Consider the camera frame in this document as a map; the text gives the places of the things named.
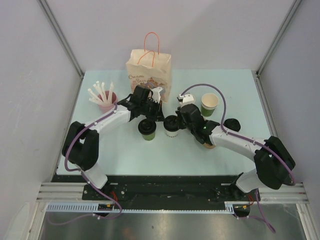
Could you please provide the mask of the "brown pulp cup carrier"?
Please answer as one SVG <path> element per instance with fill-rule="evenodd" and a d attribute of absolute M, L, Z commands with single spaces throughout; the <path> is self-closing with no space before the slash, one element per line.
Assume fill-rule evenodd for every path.
<path fill-rule="evenodd" d="M 209 149 L 209 150 L 211 150 L 211 149 L 214 149 L 216 146 L 214 145 L 214 144 L 211 144 L 211 143 L 203 143 L 202 144 L 206 149 Z"/>

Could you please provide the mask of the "black cup lid stack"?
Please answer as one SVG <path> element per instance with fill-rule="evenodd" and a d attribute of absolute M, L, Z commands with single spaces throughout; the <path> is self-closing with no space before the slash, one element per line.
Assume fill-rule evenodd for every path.
<path fill-rule="evenodd" d="M 235 132 L 239 132 L 241 130 L 241 124 L 236 118 L 226 119 L 223 122 L 223 126 Z"/>

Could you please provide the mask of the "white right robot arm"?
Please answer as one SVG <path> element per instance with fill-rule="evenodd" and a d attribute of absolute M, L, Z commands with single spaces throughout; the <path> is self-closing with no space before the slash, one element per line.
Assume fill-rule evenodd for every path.
<path fill-rule="evenodd" d="M 179 107 L 176 114 L 179 127 L 188 129 L 200 144 L 226 148 L 254 162 L 255 169 L 241 173 L 230 188 L 235 200 L 242 201 L 258 188 L 278 190 L 282 185 L 294 184 L 292 170 L 296 163 L 278 137 L 255 139 L 240 135 L 218 122 L 204 119 L 194 104 Z"/>

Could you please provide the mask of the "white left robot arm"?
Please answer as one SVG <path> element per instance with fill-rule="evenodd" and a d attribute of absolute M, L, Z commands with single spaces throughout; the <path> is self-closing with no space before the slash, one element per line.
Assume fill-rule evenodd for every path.
<path fill-rule="evenodd" d="M 61 151 L 65 157 L 64 167 L 69 172 L 81 172 L 86 181 L 94 186 L 93 194 L 98 199 L 105 200 L 111 193 L 111 188 L 106 184 L 108 177 L 98 164 L 101 135 L 139 116 L 162 122 L 165 117 L 161 94 L 164 92 L 162 87 L 149 89 L 138 85 L 133 93 L 114 103 L 111 110 L 93 122 L 84 124 L 75 121 L 70 125 Z"/>

